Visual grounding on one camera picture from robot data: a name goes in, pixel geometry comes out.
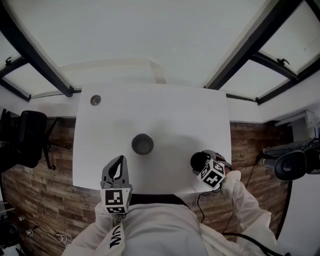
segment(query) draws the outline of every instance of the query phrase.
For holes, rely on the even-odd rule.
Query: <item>black round object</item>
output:
[[[193,154],[190,160],[192,169],[197,172],[201,172],[206,166],[206,161],[209,159],[210,156],[204,152],[197,152]]]
[[[274,165],[275,176],[282,181],[293,181],[307,172],[305,153],[298,150],[281,156]]]
[[[0,224],[0,243],[2,245],[14,244],[19,237],[20,230],[13,221],[7,220]]]
[[[154,141],[149,135],[141,133],[133,138],[131,146],[136,154],[145,156],[154,149]]]

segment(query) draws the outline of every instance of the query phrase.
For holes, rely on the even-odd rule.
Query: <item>office chair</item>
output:
[[[58,120],[59,118],[56,118],[46,132],[47,116],[41,112],[27,110],[21,113],[17,126],[12,126],[11,114],[4,109],[1,115],[0,173],[16,164],[36,167],[41,159],[42,150],[48,169],[55,170],[56,166],[50,164],[48,152],[51,151],[51,145],[61,147],[49,141]]]

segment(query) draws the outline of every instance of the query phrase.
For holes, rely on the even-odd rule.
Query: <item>floor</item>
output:
[[[274,127],[272,124],[231,123],[230,127],[232,166],[241,171],[244,184],[248,182],[260,150],[266,146],[288,143],[292,136],[287,128]],[[72,144],[74,132],[75,119],[62,119],[54,128],[50,140]],[[94,208],[100,201],[100,193],[98,190],[72,186],[72,149],[52,147],[50,157],[57,166],[56,170],[47,169],[42,158],[36,168],[17,165],[3,173],[5,198],[28,220],[47,231],[53,229],[73,239],[95,221]],[[256,165],[247,189],[257,198],[261,208],[272,213],[270,228],[276,233],[285,207],[288,184],[277,180],[272,170]],[[197,197],[198,194],[191,194],[183,199],[201,220]],[[233,214],[230,201],[221,194],[211,194],[202,196],[200,205],[206,216],[203,223],[223,232]],[[235,216],[226,231],[237,231]],[[64,245],[55,242],[40,228],[33,232],[33,237],[23,236],[22,240],[34,255],[62,254]]]

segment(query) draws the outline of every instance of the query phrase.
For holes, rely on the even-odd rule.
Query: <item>sleeve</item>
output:
[[[117,215],[107,213],[101,202],[96,205],[94,211],[95,223],[82,231],[71,245],[95,250],[114,227],[115,218],[119,218]]]
[[[233,211],[236,215],[241,233],[247,235],[269,249],[281,253],[277,248],[277,240],[274,233],[269,229],[271,213],[259,207],[256,198],[249,193],[245,185],[240,181],[240,171],[231,171],[222,184],[222,192],[231,199]],[[237,238],[237,244],[259,250],[252,242]]]

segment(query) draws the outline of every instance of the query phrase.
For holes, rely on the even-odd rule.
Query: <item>black ceiling beam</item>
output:
[[[25,58],[22,56],[13,60],[10,64],[6,65],[3,69],[0,70],[0,78],[3,78],[4,76],[8,75],[10,72],[22,67],[23,65],[27,64]]]
[[[305,0],[320,22],[320,7],[314,0]]]
[[[29,95],[29,97],[27,97],[21,91],[19,91],[18,89],[14,88],[11,84],[7,83],[2,78],[0,78],[0,86],[2,86],[3,88],[7,89],[8,91],[13,93],[14,95],[18,96],[19,98],[25,100],[26,102],[29,102],[30,99],[31,99],[31,95]]]
[[[303,0],[279,0],[256,30],[249,36],[209,89],[219,90],[274,35]]]
[[[315,72],[317,72],[319,70],[320,70],[320,57],[315,62],[313,62],[310,66],[308,66],[305,70],[300,72],[297,76],[297,80],[290,80],[287,83],[285,83],[284,85],[280,86],[279,88],[271,91],[267,95],[259,98],[257,100],[258,105],[261,105],[262,103],[265,103],[265,102],[271,100],[272,98],[282,94],[286,90],[299,84],[300,82],[307,79],[308,77],[310,77],[311,75],[313,75]]]
[[[279,74],[283,75],[286,78],[289,78],[290,80],[296,80],[298,77],[289,68],[281,65],[274,59],[262,54],[261,52],[256,52],[253,56],[251,56],[250,60],[259,63],[269,69],[272,69],[273,71],[278,72]]]
[[[3,3],[0,2],[0,31],[17,52],[29,62],[45,79],[67,97],[73,94],[73,87],[64,81],[47,64],[34,46],[25,37],[16,23],[7,13]]]
[[[230,99],[243,100],[243,101],[248,101],[248,102],[257,102],[256,99],[252,99],[249,97],[243,97],[243,96],[238,96],[238,95],[229,94],[229,93],[226,93],[225,95],[227,98],[230,98]]]

